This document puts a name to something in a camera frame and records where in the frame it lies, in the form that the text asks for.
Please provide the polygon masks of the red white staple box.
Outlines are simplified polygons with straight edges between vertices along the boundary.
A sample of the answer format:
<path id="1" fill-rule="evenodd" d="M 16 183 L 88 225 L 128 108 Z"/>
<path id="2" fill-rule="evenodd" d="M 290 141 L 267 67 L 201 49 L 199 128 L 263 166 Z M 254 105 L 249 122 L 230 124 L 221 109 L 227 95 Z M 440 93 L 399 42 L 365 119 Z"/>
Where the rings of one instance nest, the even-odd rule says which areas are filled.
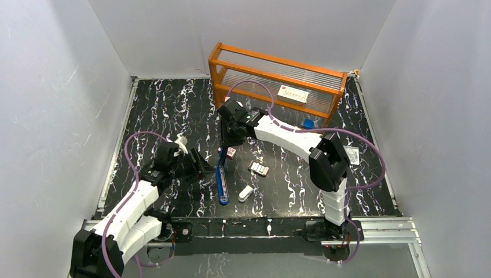
<path id="1" fill-rule="evenodd" d="M 232 160 L 236 155 L 236 150 L 232 147 L 229 147 L 226 151 L 226 157 Z"/>

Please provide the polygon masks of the staple strips tray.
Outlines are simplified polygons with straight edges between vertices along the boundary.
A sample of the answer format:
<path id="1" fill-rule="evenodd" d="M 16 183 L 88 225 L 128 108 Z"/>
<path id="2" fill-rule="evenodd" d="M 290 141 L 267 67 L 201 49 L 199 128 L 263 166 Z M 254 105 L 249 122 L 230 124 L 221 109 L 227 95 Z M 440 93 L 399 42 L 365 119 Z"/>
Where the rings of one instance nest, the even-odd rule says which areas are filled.
<path id="1" fill-rule="evenodd" d="M 266 177 L 269 172 L 269 167 L 255 161 L 251 161 L 251 163 L 248 165 L 248 170 L 261 177 Z"/>

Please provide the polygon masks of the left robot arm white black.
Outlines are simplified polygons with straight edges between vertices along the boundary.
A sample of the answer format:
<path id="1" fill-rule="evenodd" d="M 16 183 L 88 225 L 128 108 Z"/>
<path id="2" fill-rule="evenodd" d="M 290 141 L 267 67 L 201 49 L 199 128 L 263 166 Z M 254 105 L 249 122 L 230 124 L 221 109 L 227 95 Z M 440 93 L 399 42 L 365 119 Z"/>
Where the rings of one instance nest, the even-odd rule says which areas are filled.
<path id="1" fill-rule="evenodd" d="M 196 148 L 164 142 L 154 160 L 138 171 L 137 180 L 121 202 L 90 229 L 74 237 L 71 277 L 121 277 L 125 264 L 153 239 L 173 234 L 170 215 L 152 208 L 173 181 L 196 182 L 214 167 Z"/>

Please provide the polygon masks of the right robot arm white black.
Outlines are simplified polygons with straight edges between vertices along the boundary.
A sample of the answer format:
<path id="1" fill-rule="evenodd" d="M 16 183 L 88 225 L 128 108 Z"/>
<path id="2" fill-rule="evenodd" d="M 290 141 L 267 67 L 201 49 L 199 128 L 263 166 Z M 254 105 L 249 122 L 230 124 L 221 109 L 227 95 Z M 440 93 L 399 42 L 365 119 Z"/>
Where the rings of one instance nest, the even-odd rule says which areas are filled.
<path id="1" fill-rule="evenodd" d="M 223 147 L 236 147 L 253 138 L 280 146 L 306 161 L 310 180 L 322 193 L 327 235 L 340 240 L 348 234 L 346 188 L 350 159 L 337 134 L 299 129 L 263 109 L 245 109 L 231 98 L 218 108 L 218 115 Z"/>

